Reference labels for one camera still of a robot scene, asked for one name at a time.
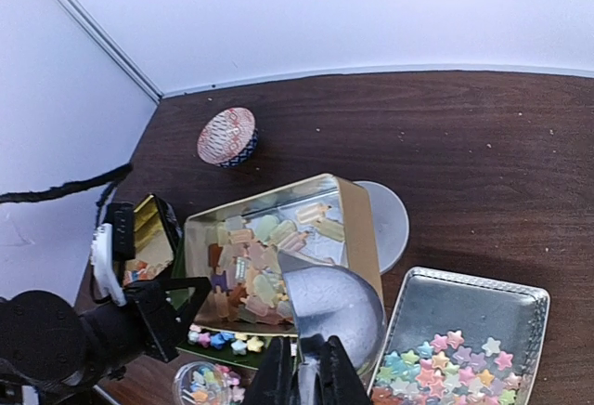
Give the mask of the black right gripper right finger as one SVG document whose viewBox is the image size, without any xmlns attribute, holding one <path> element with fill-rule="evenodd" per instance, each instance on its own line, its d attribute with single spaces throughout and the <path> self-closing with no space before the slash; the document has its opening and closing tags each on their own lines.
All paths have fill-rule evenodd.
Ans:
<svg viewBox="0 0 594 405">
<path fill-rule="evenodd" d="M 371 404 L 367 390 L 336 335 L 332 335 L 321 347 L 319 382 L 322 404 Z"/>
</svg>

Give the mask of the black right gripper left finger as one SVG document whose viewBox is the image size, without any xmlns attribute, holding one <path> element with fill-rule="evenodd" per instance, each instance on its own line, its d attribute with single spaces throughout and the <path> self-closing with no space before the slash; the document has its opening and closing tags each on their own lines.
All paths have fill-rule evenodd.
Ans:
<svg viewBox="0 0 594 405">
<path fill-rule="evenodd" d="M 290 405 L 297 403 L 289 337 L 274 337 L 258 372 L 246 388 L 243 405 Z"/>
</svg>

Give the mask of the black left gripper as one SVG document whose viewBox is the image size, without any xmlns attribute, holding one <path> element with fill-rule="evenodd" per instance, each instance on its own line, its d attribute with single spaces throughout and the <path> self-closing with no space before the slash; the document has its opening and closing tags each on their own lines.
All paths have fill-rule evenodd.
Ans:
<svg viewBox="0 0 594 405">
<path fill-rule="evenodd" d="M 80 316 L 92 360 L 121 368 L 143 355 L 176 359 L 179 329 L 189 330 L 211 292 L 208 277 L 135 281 L 123 291 L 123 306 L 109 301 Z"/>
</svg>

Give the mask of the green tray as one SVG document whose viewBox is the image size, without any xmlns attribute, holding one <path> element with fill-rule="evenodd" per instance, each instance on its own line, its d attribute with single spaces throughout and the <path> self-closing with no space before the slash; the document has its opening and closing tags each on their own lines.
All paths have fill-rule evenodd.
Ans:
<svg viewBox="0 0 594 405">
<path fill-rule="evenodd" d="M 297 341 L 284 281 L 267 266 L 255 268 L 247 246 L 180 247 L 172 276 L 206 277 L 211 284 L 178 349 L 256 370 L 274 337 Z"/>
</svg>

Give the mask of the clear plastic jar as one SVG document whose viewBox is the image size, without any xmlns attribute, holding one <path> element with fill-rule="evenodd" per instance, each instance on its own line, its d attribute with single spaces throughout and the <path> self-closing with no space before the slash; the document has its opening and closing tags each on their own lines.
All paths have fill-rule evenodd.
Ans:
<svg viewBox="0 0 594 405">
<path fill-rule="evenodd" d="M 244 400 L 241 376 L 225 365 L 196 361 L 183 365 L 175 374 L 174 404 L 234 405 Z"/>
</svg>

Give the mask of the metal scoop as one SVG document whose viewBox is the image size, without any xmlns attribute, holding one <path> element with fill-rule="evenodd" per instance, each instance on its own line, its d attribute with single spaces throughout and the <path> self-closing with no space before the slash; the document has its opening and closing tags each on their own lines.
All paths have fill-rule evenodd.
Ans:
<svg viewBox="0 0 594 405">
<path fill-rule="evenodd" d="M 385 312 L 375 289 L 353 271 L 289 251 L 278 264 L 290 298 L 302 362 L 300 404 L 320 404 L 322 346 L 336 336 L 357 376 L 372 370 L 385 335 Z"/>
</svg>

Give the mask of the pink tin of star candies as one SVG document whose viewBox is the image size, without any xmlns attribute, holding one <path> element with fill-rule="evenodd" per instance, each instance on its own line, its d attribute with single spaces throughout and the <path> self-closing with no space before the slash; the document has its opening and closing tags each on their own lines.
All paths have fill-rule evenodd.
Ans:
<svg viewBox="0 0 594 405">
<path fill-rule="evenodd" d="M 412 268 L 369 382 L 373 403 L 528 403 L 549 302 L 537 287 Z"/>
</svg>

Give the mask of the cream tin of popsicle candies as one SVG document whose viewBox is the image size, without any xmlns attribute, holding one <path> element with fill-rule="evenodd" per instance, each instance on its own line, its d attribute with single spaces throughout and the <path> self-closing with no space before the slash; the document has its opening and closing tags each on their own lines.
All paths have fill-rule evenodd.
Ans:
<svg viewBox="0 0 594 405">
<path fill-rule="evenodd" d="M 190 216 L 184 240 L 186 275 L 212 285 L 194 321 L 212 330 L 294 334 L 281 251 L 347 268 L 382 292 L 368 192 L 331 174 Z"/>
</svg>

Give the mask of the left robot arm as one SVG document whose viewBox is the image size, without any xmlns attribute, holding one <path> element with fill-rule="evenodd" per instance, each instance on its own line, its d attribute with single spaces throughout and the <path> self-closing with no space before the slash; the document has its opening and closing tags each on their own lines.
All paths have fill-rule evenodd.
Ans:
<svg viewBox="0 0 594 405">
<path fill-rule="evenodd" d="M 168 363 L 211 291 L 205 277 L 135 281 L 123 290 L 124 305 L 110 300 L 82 314 L 47 291 L 4 300 L 1 380 L 58 404 L 104 378 L 122 379 L 142 356 Z"/>
</svg>

